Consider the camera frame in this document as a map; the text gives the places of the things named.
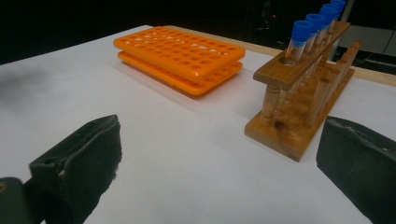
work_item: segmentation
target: white table surface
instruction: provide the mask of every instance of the white table surface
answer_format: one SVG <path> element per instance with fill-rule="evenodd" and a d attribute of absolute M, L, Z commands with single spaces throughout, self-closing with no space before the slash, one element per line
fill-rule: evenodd
<path fill-rule="evenodd" d="M 147 28 L 0 66 L 0 177 L 27 181 L 29 162 L 116 114 L 120 169 L 85 223 L 371 223 L 317 167 L 321 128 L 300 162 L 244 135 L 269 56 L 247 51 L 234 78 L 192 99 L 117 58 L 112 41 Z M 330 115 L 396 139 L 395 96 L 352 78 Z"/>

